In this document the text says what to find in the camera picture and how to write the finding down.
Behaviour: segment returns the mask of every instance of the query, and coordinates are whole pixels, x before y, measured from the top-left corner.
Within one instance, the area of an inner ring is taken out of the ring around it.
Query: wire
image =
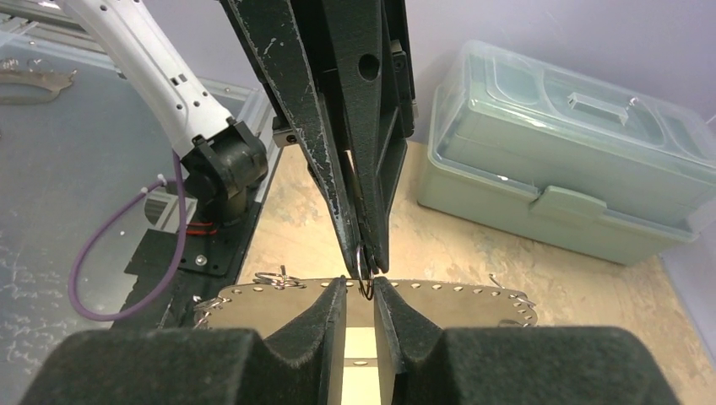
[[[92,236],[84,243],[82,249],[79,250],[77,257],[74,259],[72,271],[69,274],[68,295],[70,304],[72,304],[74,310],[77,311],[77,313],[81,316],[92,321],[100,322],[118,321],[120,319],[132,316],[146,308],[153,300],[155,300],[161,293],[163,293],[166,287],[169,286],[171,280],[174,278],[176,270],[179,268],[179,261],[182,259],[182,253],[184,252],[184,244],[187,241],[187,203],[184,199],[184,185],[182,183],[182,163],[179,161],[179,156],[177,156],[176,153],[174,153],[173,155],[174,175],[176,177],[176,194],[179,198],[179,231],[178,239],[176,241],[176,249],[174,250],[174,256],[171,258],[171,262],[169,264],[169,268],[166,271],[166,274],[159,281],[155,289],[153,289],[149,294],[147,294],[147,296],[142,298],[142,300],[140,300],[137,304],[130,306],[126,310],[119,311],[116,314],[98,314],[96,312],[88,310],[84,305],[82,305],[82,303],[79,301],[79,297],[77,296],[77,282],[79,281],[79,270],[82,267],[82,263],[87,257],[87,254],[92,249],[92,246],[94,246],[97,240],[112,226],[112,224],[114,224],[118,219],[120,219],[121,216],[123,216],[127,211],[129,211],[131,207],[142,201],[149,192],[153,191],[159,186],[164,186],[166,180],[159,179],[158,181],[155,181],[154,183],[149,185],[145,190],[143,189],[142,192],[140,192],[136,197],[134,197],[131,201],[125,204],[122,208],[120,208],[119,211],[114,213],[104,224],[102,224],[100,228],[98,228],[94,232],[94,234],[92,234]]]

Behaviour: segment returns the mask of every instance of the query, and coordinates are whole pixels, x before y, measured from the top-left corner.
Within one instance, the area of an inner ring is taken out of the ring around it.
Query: clear plastic lid
[[[650,151],[651,164],[658,154],[716,168],[716,140],[693,111],[478,41],[465,46],[464,57],[473,110],[498,109],[595,147],[626,147],[634,159]]]

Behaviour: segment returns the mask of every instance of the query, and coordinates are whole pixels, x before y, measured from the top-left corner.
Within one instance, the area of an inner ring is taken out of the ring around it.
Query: box latch
[[[555,186],[548,186],[529,206],[531,214],[549,217],[578,228],[591,224],[605,210],[604,201]]]

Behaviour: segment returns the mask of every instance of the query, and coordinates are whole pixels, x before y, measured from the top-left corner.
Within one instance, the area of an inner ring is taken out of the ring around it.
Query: metal ring
[[[19,64],[20,62],[14,57],[6,57],[2,61],[0,61],[0,70],[12,72],[17,70]]]
[[[497,276],[494,273],[489,273],[488,276],[490,276],[490,281],[492,281],[497,287],[499,287],[501,289],[505,289],[505,287],[502,284],[500,284],[499,281],[497,281]],[[510,298],[513,298],[523,304],[526,304],[530,308],[537,306],[537,304],[528,300],[527,295],[521,291],[519,292],[519,294],[510,294]]]
[[[361,261],[361,253],[363,253],[363,246],[359,244],[355,249],[355,265],[358,268],[358,287],[361,295],[366,297],[366,300],[370,301],[373,299],[373,294],[375,293],[373,290],[373,279],[375,278],[375,274],[370,268],[368,268],[368,279],[365,281],[363,280],[363,263]]]
[[[255,279],[253,279],[255,284],[271,285],[274,287],[298,287],[300,289],[306,287],[300,278],[287,276],[285,274],[261,272],[254,273],[253,277],[255,277]]]
[[[50,68],[50,70],[44,70],[42,68],[41,63],[45,63]],[[27,70],[33,73],[52,73],[55,71],[55,68],[52,66],[52,62],[39,57],[28,59],[25,65],[27,65]]]

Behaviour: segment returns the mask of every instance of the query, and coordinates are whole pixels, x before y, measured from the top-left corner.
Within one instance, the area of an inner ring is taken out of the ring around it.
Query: box handle
[[[567,97],[567,103],[573,110],[586,112],[587,114],[609,121],[619,122],[621,125],[626,125],[627,120],[629,120],[627,108],[597,100],[588,95],[576,92],[572,93]]]
[[[548,186],[529,205],[529,212],[557,222],[582,228],[594,222],[606,210],[606,202],[581,192]]]

